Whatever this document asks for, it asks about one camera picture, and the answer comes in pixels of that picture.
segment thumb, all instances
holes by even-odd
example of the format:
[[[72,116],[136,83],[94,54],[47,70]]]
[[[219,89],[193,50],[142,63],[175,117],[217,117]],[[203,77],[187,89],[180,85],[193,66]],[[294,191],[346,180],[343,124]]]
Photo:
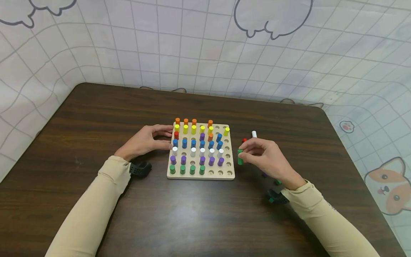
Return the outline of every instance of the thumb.
[[[173,145],[167,140],[154,140],[154,149],[156,150],[170,150]]]
[[[254,156],[254,155],[251,155],[251,154],[249,154],[249,153],[240,153],[238,156],[239,156],[244,162],[249,162],[249,163],[252,163],[252,164],[254,164],[254,165],[257,164],[258,159],[259,159],[259,156]]]

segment paw print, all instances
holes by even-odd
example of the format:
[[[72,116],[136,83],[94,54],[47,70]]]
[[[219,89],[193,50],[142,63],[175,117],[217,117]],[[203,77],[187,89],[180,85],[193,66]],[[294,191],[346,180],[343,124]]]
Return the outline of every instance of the paw print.
[[[345,121],[339,123],[340,128],[346,133],[354,132],[354,124],[351,121]]]

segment wall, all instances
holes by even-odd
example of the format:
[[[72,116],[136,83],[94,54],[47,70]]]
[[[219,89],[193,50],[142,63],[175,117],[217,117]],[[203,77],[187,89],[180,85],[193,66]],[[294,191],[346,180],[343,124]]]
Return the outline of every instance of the wall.
[[[0,181],[83,81],[321,102],[411,256],[410,14],[408,0],[2,1]]]

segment arm sleeve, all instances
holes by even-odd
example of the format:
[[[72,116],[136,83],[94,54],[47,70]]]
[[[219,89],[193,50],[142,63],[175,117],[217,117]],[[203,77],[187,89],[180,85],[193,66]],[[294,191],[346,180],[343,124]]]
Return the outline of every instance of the arm sleeve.
[[[118,198],[129,180],[129,162],[111,156],[74,205],[46,257],[95,256]]]
[[[379,257],[368,240],[310,182],[296,191],[283,189],[281,193],[331,257]]]

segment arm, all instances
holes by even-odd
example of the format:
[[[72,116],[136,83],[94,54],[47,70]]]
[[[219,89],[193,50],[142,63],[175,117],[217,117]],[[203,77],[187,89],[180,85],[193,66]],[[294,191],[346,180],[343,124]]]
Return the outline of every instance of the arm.
[[[94,256],[129,180],[129,162],[111,156],[64,220],[46,256]]]
[[[96,255],[118,198],[130,180],[129,161],[155,149],[171,149],[169,141],[153,137],[171,137],[172,130],[172,125],[145,126],[104,163],[64,220],[46,257]]]
[[[282,181],[283,195],[331,257],[379,257],[367,239],[291,167],[275,142],[252,138],[240,149],[244,162]]]
[[[368,240],[310,182],[295,191],[283,189],[282,193],[331,257],[379,256]]]

